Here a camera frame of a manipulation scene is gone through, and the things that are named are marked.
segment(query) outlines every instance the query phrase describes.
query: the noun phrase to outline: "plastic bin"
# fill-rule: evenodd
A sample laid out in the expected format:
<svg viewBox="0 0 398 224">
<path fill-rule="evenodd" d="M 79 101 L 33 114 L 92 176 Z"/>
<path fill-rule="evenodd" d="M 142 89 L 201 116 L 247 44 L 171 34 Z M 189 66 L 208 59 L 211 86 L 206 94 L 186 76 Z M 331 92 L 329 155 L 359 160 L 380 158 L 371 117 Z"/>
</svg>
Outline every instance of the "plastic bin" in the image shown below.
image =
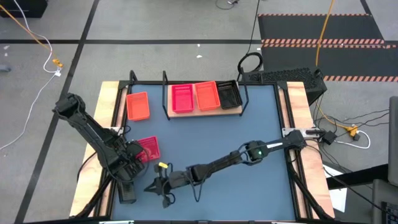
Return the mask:
<svg viewBox="0 0 398 224">
<path fill-rule="evenodd" d="M 201 111 L 214 110 L 220 107 L 215 81 L 196 83 L 198 107 Z"/>
<path fill-rule="evenodd" d="M 195 109 L 193 102 L 193 85 L 172 86 L 173 111 L 176 113 L 189 113 Z"/>
<path fill-rule="evenodd" d="M 136 157 L 140 158 L 142 162 L 151 161 L 160 158 L 159 145 L 156 136 L 137 140 L 137 142 L 146 150 L 149 159 L 145 152 L 140 152 Z"/>
<path fill-rule="evenodd" d="M 217 83 L 217 90 L 221 108 L 224 110 L 236 108 L 242 105 L 241 94 L 235 80 Z"/>
<path fill-rule="evenodd" d="M 147 92 L 128 94 L 127 117 L 133 121 L 148 119 L 150 116 Z"/>
</svg>

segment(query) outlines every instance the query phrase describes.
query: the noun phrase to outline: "hazard stripe tape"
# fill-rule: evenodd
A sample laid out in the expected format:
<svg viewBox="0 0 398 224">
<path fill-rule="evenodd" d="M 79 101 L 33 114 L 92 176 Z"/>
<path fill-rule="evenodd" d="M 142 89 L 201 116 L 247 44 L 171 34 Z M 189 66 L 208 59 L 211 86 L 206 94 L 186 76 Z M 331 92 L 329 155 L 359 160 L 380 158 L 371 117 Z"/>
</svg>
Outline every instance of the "hazard stripe tape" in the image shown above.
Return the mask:
<svg viewBox="0 0 398 224">
<path fill-rule="evenodd" d="M 368 16 L 369 14 L 330 14 L 331 16 Z M 282 13 L 282 14 L 258 14 L 258 16 L 326 16 L 326 14 L 289 14 L 289 13 Z"/>
<path fill-rule="evenodd" d="M 301 48 L 314 48 L 318 47 L 317 44 L 263 44 L 262 47 L 301 47 Z M 321 44 L 321 48 L 346 48 L 346 49 L 391 49 L 397 48 L 396 45 L 380 45 L 380 44 Z"/>
<path fill-rule="evenodd" d="M 265 39 L 263 44 L 318 44 L 319 39 Z M 322 44 L 384 44 L 382 39 L 322 39 Z"/>
<path fill-rule="evenodd" d="M 370 77 L 370 76 L 334 76 L 326 75 L 324 81 L 341 81 L 341 82 L 398 82 L 398 77 Z"/>
</svg>

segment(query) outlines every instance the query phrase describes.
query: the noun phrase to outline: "wooden shelf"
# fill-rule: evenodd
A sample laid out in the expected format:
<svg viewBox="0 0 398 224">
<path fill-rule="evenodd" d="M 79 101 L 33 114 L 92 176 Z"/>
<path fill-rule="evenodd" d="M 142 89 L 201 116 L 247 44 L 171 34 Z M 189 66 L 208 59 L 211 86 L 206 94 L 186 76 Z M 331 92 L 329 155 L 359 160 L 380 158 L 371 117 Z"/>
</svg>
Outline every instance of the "wooden shelf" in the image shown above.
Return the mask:
<svg viewBox="0 0 398 224">
<path fill-rule="evenodd" d="M 172 86 L 173 85 L 167 86 L 167 114 L 169 115 L 170 118 L 185 118 L 192 116 L 218 116 L 218 115 L 230 115 L 230 114 L 242 113 L 242 106 L 228 110 L 223 110 L 221 109 L 221 107 L 209 111 L 199 110 L 197 103 L 197 91 L 195 89 L 195 85 L 193 85 L 193 102 L 195 105 L 195 109 L 190 113 L 174 113 L 172 109 L 173 108 Z"/>
</svg>

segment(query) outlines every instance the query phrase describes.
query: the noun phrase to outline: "wooden board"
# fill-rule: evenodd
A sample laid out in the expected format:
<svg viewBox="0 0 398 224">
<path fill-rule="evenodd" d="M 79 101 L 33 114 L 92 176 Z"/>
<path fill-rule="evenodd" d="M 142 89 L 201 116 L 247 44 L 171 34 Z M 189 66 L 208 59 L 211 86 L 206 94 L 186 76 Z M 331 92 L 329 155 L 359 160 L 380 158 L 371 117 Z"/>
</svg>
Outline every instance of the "wooden board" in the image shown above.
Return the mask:
<svg viewBox="0 0 398 224">
<path fill-rule="evenodd" d="M 287 89 L 289 92 L 290 105 L 292 107 L 293 119 L 296 128 L 312 128 L 313 119 L 311 117 L 310 108 L 305 94 L 304 84 L 302 82 L 288 82 Z M 279 91 L 279 96 L 282 103 L 282 114 L 284 116 L 285 125 L 289 127 L 289 118 L 287 116 L 286 105 L 284 102 L 284 93 Z M 309 146 L 318 149 L 318 144 L 313 141 L 307 141 Z M 330 200 L 328 185 L 326 182 L 325 172 L 323 171 L 322 159 L 319 152 L 312 147 L 305 147 L 301 151 L 301 158 L 303 163 L 305 181 L 307 182 L 307 189 L 311 192 L 319 205 L 331 217 L 335 216 L 333 206 Z M 296 187 L 299 210 L 302 218 L 306 218 L 305 205 L 303 195 L 298 187 Z"/>
<path fill-rule="evenodd" d="M 195 109 L 190 113 L 174 113 L 173 111 L 173 99 L 172 99 L 172 86 L 167 86 L 167 113 L 171 118 L 183 118 L 190 116 L 216 116 L 216 115 L 229 115 L 229 114 L 240 114 L 242 113 L 242 106 L 237 108 L 232 108 L 228 110 L 223 110 L 221 107 L 215 110 L 209 111 L 201 111 L 198 108 L 197 103 L 197 91 L 195 89 L 195 85 L 193 85 L 193 104 L 195 105 Z"/>
<path fill-rule="evenodd" d="M 94 115 L 94 119 L 99 122 L 102 126 L 110 126 L 113 116 L 113 110 L 116 102 L 116 96 L 118 92 L 119 82 L 103 82 L 101 91 L 99 93 L 99 98 L 97 102 L 97 107 Z M 307 96 L 305 94 L 305 89 L 303 83 L 288 82 L 289 98 L 290 104 L 292 106 L 293 117 L 295 125 L 297 128 L 311 128 L 313 126 L 313 120 L 311 117 L 310 109 L 307 103 Z M 126 89 L 123 90 L 121 97 L 121 103 L 119 108 L 118 119 L 116 126 L 121 125 L 121 118 L 124 110 L 124 99 L 126 97 Z M 279 91 L 282 105 L 282 115 L 284 116 L 285 125 L 289 126 L 289 120 L 287 117 L 287 110 L 284 101 L 283 91 Z M 318 148 L 315 142 L 309 141 L 309 145 Z M 93 153 L 93 149 L 87 145 L 84 160 Z M 303 160 L 303 168 L 305 173 L 305 178 L 307 181 L 307 187 L 312 195 L 315 197 L 317 202 L 323 207 L 323 209 L 330 216 L 334 217 L 333 207 L 331 205 L 330 195 L 328 191 L 328 186 L 326 183 L 325 173 L 323 171 L 322 160 L 318 152 L 316 152 L 311 147 L 306 147 L 301 152 Z M 76 188 L 75 198 L 73 199 L 73 204 L 71 208 L 70 215 L 76 215 L 81 209 L 87 204 L 92 195 L 98 188 L 100 182 L 102 167 L 100 166 L 96 157 L 92 158 L 91 161 L 87 163 L 85 168 L 80 174 L 80 179 Z M 303 202 L 303 196 L 300 190 L 297 188 L 298 192 L 298 203 L 300 213 L 302 218 L 305 217 L 305 206 Z M 100 211 L 100 215 L 105 214 L 105 210 L 108 202 L 109 189 L 105 192 L 103 196 L 103 203 Z"/>
<path fill-rule="evenodd" d="M 99 92 L 98 102 L 94 113 L 94 119 L 102 127 L 111 126 L 116 96 L 118 94 L 118 86 L 119 82 L 102 83 L 101 91 Z M 89 144 L 87 144 L 83 161 L 90 157 L 94 152 L 94 149 Z M 76 215 L 77 213 L 81 212 L 85 205 L 90 201 L 90 199 L 98 189 L 101 173 L 102 167 L 100 165 L 100 162 L 97 160 L 97 157 L 94 156 L 90 159 L 89 162 L 86 163 L 85 167 L 81 170 L 80 178 L 76 186 L 75 197 L 73 198 L 73 203 L 70 210 L 70 216 Z M 109 189 L 105 192 L 103 197 L 106 199 L 106 202 L 108 202 L 108 195 Z"/>
</svg>

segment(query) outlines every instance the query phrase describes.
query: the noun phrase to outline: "white cable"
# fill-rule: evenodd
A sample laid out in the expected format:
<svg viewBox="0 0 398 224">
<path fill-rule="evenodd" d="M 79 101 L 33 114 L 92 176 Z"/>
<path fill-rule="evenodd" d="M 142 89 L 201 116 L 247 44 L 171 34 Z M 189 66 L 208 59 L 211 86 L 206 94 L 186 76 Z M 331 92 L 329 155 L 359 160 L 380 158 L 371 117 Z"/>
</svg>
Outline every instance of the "white cable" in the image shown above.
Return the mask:
<svg viewBox="0 0 398 224">
<path fill-rule="evenodd" d="M 359 149 L 369 149 L 371 147 L 371 138 L 369 138 L 368 134 L 366 134 L 364 131 L 357 131 L 357 133 L 363 133 L 368 138 L 368 146 L 362 147 L 362 146 L 357 146 L 357 145 L 354 145 L 354 144 L 351 144 L 348 142 L 341 142 L 341 141 L 336 141 L 336 140 L 335 140 L 335 142 L 340 143 L 340 144 L 346 144 L 346 145 L 353 146 L 353 147 L 357 147 Z"/>
<path fill-rule="evenodd" d="M 30 106 L 30 110 L 29 110 L 29 114 L 27 115 L 27 119 L 26 119 L 26 122 L 25 122 L 24 130 L 21 132 L 21 134 L 20 134 L 17 138 L 15 138 L 14 140 L 12 140 L 10 143 L 6 144 L 5 146 L 1 146 L 1 147 L 0 147 L 0 151 L 1 151 L 2 149 L 4 149 L 5 147 L 11 145 L 12 143 L 16 142 L 16 141 L 25 133 L 26 126 L 27 126 L 27 123 L 28 123 L 28 121 L 29 121 L 30 114 L 32 113 L 32 108 L 33 108 L 34 104 L 36 103 L 37 99 L 39 98 L 39 95 L 40 95 L 40 93 L 42 92 L 42 90 L 47 86 L 47 84 L 49 84 L 49 83 L 51 82 L 51 80 L 52 80 L 54 77 L 55 77 L 55 74 L 54 74 L 54 75 L 50 78 L 50 80 L 40 89 L 39 93 L 38 93 L 37 96 L 36 96 L 36 99 L 33 101 L 32 105 Z"/>
<path fill-rule="evenodd" d="M 51 46 L 51 44 L 50 44 L 50 41 L 49 41 L 45 36 L 40 35 L 40 34 L 36 34 L 35 32 L 33 32 L 33 31 L 30 30 L 29 25 L 28 25 L 27 20 L 26 20 L 26 16 L 25 16 L 25 14 L 24 14 L 24 11 L 23 11 L 22 8 L 19 6 L 19 4 L 18 4 L 18 2 L 17 2 L 16 0 L 14 0 L 14 2 L 15 2 L 15 4 L 17 5 L 18 9 L 20 10 L 22 16 L 24 17 L 26 28 L 27 28 L 31 33 L 35 34 L 36 36 L 39 36 L 39 37 L 41 37 L 41 38 L 44 38 L 45 41 L 47 41 L 47 43 L 49 44 L 49 47 L 50 47 L 50 55 L 49 55 L 49 57 L 47 58 L 47 60 L 45 61 L 44 65 L 43 65 L 43 69 L 44 69 L 46 72 L 48 72 L 48 73 L 57 73 L 57 72 L 60 72 L 60 71 L 62 70 L 62 68 L 60 68 L 60 67 L 57 67 L 57 70 L 56 70 L 56 71 L 52 71 L 52 72 L 51 72 L 51 71 L 48 71 L 48 70 L 45 68 L 46 64 L 49 62 L 49 60 L 50 60 L 50 58 L 51 58 L 51 56 L 52 56 L 52 46 Z"/>
<path fill-rule="evenodd" d="M 20 10 L 22 16 L 24 17 L 26 28 L 27 28 L 31 33 L 35 34 L 36 36 L 39 36 L 39 37 L 41 37 L 41 38 L 44 38 L 44 39 L 47 41 L 47 43 L 49 44 L 49 47 L 50 47 L 50 55 L 49 55 L 49 57 L 47 58 L 47 60 L 45 61 L 45 63 L 43 64 L 43 69 L 44 69 L 46 72 L 48 72 L 48 73 L 52 73 L 53 75 L 52 75 L 52 77 L 50 78 L 50 80 L 39 90 L 39 92 L 38 92 L 38 94 L 37 94 L 35 100 L 33 101 L 32 105 L 30 106 L 29 114 L 27 115 L 27 119 L 26 119 L 26 121 L 25 121 L 24 129 L 22 130 L 22 132 L 20 133 L 20 135 L 18 135 L 18 137 L 16 137 L 16 138 L 15 138 L 14 140 L 12 140 L 10 143 L 8 143 L 8 144 L 6 144 L 6 145 L 4 145 L 4 146 L 1 146 L 1 147 L 0 147 L 0 151 L 1 151 L 2 149 L 4 149 L 5 147 L 8 147 L 8 146 L 10 146 L 11 144 L 13 144 L 13 143 L 16 142 L 20 137 L 22 137 L 22 135 L 24 135 L 25 130 L 26 130 L 27 123 L 29 122 L 30 115 L 32 114 L 33 106 L 35 105 L 37 99 L 39 98 L 40 93 L 41 93 L 42 90 L 51 82 L 51 80 L 52 80 L 55 76 L 58 76 L 58 77 L 59 77 L 59 76 L 61 75 L 60 72 L 61 72 L 61 70 L 62 70 L 61 67 L 57 67 L 57 70 L 56 70 L 56 71 L 48 71 L 48 70 L 45 68 L 46 64 L 49 62 L 49 60 L 50 60 L 50 58 L 51 58 L 51 56 L 52 56 L 52 46 L 51 46 L 51 44 L 50 44 L 50 41 L 49 41 L 45 36 L 40 35 L 40 34 L 36 34 L 35 32 L 33 32 L 33 31 L 30 30 L 29 25 L 28 25 L 28 23 L 27 23 L 26 16 L 25 16 L 25 14 L 24 14 L 24 11 L 21 9 L 21 7 L 19 6 L 19 4 L 18 4 L 18 2 L 17 2 L 16 0 L 14 0 L 14 2 L 15 2 L 15 4 L 17 5 L 18 9 Z"/>
</svg>

